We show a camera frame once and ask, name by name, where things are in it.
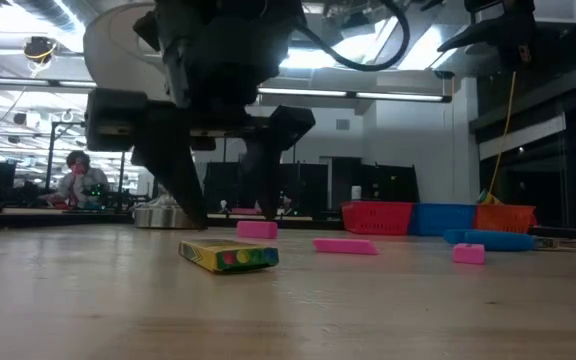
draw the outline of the ceiling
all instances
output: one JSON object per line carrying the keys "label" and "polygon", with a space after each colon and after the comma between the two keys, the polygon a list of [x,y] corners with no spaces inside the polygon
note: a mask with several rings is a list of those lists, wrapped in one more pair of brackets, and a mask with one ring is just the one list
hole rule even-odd
{"label": "ceiling", "polygon": [[[537,3],[552,0],[536,0]],[[350,71],[338,65],[331,67],[310,66],[313,62],[291,61],[281,68],[281,74],[264,84],[264,86],[291,89],[323,89],[371,92],[404,92],[416,94],[439,95],[448,88],[445,82],[438,79],[433,68],[454,71],[459,75],[478,75],[482,72],[496,71],[493,52],[480,51],[467,54],[459,50],[442,56],[436,48],[446,39],[462,30],[470,21],[469,14],[459,0],[445,1],[431,11],[421,12],[419,3],[398,0],[400,4],[408,4],[407,16],[411,23],[411,46],[407,55],[391,70],[379,73],[360,73]],[[574,3],[572,0],[557,1],[558,4]],[[152,3],[152,1],[133,0],[8,0],[13,6],[0,7],[0,77],[29,78],[31,69],[29,62],[23,56],[23,46],[30,36],[42,35],[58,39],[61,45],[57,48],[50,67],[37,74],[40,79],[81,80],[91,81],[84,57],[80,53],[83,30],[85,25],[97,16],[118,6],[129,3]],[[54,4],[61,3],[72,11],[80,25],[68,28],[61,22],[50,18]],[[331,18],[323,16],[340,14],[354,10],[374,9],[370,12],[371,21],[377,23],[375,33],[362,38],[361,41],[348,43],[351,54],[367,63],[381,63],[390,58],[401,42],[401,30],[392,23],[389,15],[379,7],[376,0],[327,0],[304,2],[309,27],[326,38],[327,21]],[[310,50],[305,39],[297,34],[293,36],[293,52]],[[6,115],[16,102],[11,114]],[[369,100],[353,99],[322,99],[310,97],[289,97],[280,95],[265,95],[260,99],[260,105],[272,106],[278,104],[305,107],[340,107],[354,108],[358,114],[370,105]],[[0,89],[0,160],[17,159],[22,161],[20,174],[33,179],[45,176],[47,164],[47,147],[50,136],[51,122],[64,119],[78,122],[82,120],[83,109],[86,106],[84,94],[57,94],[46,92],[26,92],[23,95],[19,89]],[[16,112],[27,113],[27,125],[20,126],[13,122],[12,115]],[[66,129],[60,126],[58,131],[63,135],[55,143],[55,162],[63,163],[65,155],[74,149],[84,147],[83,129],[73,125]],[[12,144],[10,136],[18,136],[19,143]],[[118,181],[118,163],[121,154],[94,154],[93,165],[99,166],[109,173],[113,181]],[[138,168],[128,167],[128,186],[136,186]],[[57,180],[61,175],[55,171]]]}

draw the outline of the pink foam piece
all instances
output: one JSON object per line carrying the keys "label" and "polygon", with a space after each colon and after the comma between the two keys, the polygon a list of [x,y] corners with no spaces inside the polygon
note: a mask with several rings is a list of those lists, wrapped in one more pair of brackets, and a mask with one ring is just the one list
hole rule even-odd
{"label": "pink foam piece", "polygon": [[270,221],[240,221],[237,236],[253,239],[276,239],[277,223]]}
{"label": "pink foam piece", "polygon": [[452,249],[452,260],[457,263],[483,265],[486,250],[483,245],[457,244]]}
{"label": "pink foam piece", "polygon": [[231,213],[235,215],[257,215],[259,214],[259,210],[248,208],[233,208]]}
{"label": "pink foam piece", "polygon": [[317,238],[312,241],[318,252],[377,255],[377,248],[370,240]]}

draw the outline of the wooden table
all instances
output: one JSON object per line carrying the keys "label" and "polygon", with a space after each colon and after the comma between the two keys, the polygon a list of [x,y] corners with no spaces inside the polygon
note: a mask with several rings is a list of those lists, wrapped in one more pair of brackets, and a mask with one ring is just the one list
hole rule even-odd
{"label": "wooden table", "polygon": [[281,231],[278,267],[218,276],[180,258],[202,233],[0,232],[0,359],[576,360],[576,253],[453,264],[427,238],[316,254]]}

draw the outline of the orange basket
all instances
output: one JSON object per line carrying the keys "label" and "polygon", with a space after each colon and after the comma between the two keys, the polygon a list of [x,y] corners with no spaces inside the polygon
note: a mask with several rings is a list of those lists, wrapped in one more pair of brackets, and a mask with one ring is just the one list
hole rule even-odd
{"label": "orange basket", "polygon": [[355,234],[406,235],[412,203],[352,201],[343,204],[344,227]]}
{"label": "orange basket", "polygon": [[475,229],[526,234],[535,224],[534,206],[477,205]]}

